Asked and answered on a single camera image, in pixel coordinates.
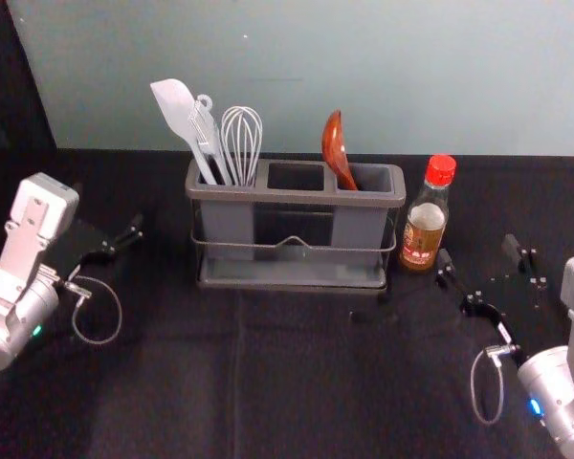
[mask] utensil holder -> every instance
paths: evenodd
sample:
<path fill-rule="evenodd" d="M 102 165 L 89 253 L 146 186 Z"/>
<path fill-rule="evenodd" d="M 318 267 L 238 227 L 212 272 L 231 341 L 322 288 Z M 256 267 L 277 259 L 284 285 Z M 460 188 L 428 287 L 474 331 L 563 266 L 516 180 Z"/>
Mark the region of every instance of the utensil holder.
<path fill-rule="evenodd" d="M 359 191 L 321 162 L 259 160 L 250 187 L 207 185 L 189 165 L 202 287 L 382 291 L 406 201 L 402 169 L 352 164 Z"/>

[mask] glass bottle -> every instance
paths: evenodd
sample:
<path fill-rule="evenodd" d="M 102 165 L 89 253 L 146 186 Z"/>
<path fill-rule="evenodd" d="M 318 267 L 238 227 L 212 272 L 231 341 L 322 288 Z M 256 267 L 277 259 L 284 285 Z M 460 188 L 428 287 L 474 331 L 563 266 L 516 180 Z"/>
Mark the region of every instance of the glass bottle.
<path fill-rule="evenodd" d="M 432 156 L 419 195 L 408 208 L 400 261 L 411 271 L 426 271 L 433 265 L 449 220 L 449 186 L 456 166 L 449 155 Z"/>

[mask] blue led light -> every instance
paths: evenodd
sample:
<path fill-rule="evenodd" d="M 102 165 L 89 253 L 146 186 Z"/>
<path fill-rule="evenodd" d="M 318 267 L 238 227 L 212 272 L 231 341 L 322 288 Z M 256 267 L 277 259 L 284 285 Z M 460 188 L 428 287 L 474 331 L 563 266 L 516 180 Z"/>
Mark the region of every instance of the blue led light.
<path fill-rule="evenodd" d="M 534 414 L 536 414 L 536 415 L 538 415 L 538 416 L 541 416 L 541 415 L 542 415 L 542 408 L 541 408 L 541 406 L 540 406 L 540 404 L 538 403 L 537 400 L 531 399 L 531 400 L 529 401 L 529 404 L 531 405 L 532 411 L 534 411 Z"/>

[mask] black table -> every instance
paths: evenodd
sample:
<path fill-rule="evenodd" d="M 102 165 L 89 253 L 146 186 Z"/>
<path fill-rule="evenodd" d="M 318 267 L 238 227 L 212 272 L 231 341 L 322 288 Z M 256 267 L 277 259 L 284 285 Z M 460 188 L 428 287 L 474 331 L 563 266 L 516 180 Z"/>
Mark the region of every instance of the black table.
<path fill-rule="evenodd" d="M 457 159 L 444 246 L 464 280 L 512 270 L 499 245 L 513 232 L 538 248 L 557 292 L 574 255 L 574 159 Z M 427 158 L 357 160 L 400 165 L 410 200 Z M 38 170 L 82 181 L 78 216 L 111 233 L 156 209 L 139 247 L 94 270 L 121 297 L 119 339 L 100 349 L 73 339 L 73 304 L 63 301 L 0 375 L 0 458 L 561 457 L 511 363 L 501 421 L 475 420 L 470 367 L 497 338 L 486 322 L 462 318 L 458 296 L 439 291 L 432 274 L 403 273 L 394 257 L 397 320 L 372 325 L 350 324 L 348 312 L 373 311 L 374 297 L 198 290 L 188 161 L 0 152 L 0 251 L 16 186 Z M 480 390 L 493 409 L 488 377 Z"/>

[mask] brown liquid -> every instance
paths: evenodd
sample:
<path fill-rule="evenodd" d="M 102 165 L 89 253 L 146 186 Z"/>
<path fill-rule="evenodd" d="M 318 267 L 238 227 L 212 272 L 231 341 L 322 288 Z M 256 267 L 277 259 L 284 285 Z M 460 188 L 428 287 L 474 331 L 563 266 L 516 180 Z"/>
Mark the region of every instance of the brown liquid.
<path fill-rule="evenodd" d="M 412 271 L 426 271 L 433 265 L 445 226 L 439 229 L 420 229 L 408 219 L 404 229 L 404 246 L 400 261 Z"/>

